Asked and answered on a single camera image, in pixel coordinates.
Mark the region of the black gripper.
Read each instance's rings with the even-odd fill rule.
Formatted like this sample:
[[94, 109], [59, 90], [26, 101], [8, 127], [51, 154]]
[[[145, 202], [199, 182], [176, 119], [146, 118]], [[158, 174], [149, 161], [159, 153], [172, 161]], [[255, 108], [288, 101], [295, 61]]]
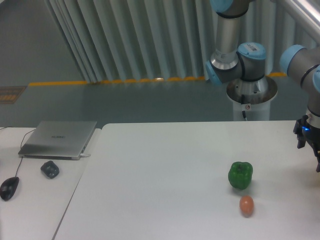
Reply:
[[307, 115], [303, 115], [295, 122], [293, 133], [297, 137], [297, 148], [304, 148], [308, 143], [317, 158], [316, 172], [320, 172], [320, 129], [307, 122]]

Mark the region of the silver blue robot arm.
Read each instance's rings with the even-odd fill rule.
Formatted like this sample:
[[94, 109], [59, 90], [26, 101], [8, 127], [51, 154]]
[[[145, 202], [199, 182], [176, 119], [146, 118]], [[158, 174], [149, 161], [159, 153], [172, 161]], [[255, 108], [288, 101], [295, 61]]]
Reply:
[[[239, 43], [242, 17], [247, 13], [248, 0], [213, 0], [217, 13], [215, 51], [205, 64], [209, 80], [217, 85], [227, 83], [227, 96], [233, 103], [233, 118], [246, 120], [250, 111], [257, 120], [266, 120], [271, 100], [278, 88], [265, 74], [266, 50], [256, 42]], [[297, 147], [310, 145], [320, 155], [320, 50], [292, 45], [280, 57], [281, 70], [307, 94], [306, 113], [293, 128]]]

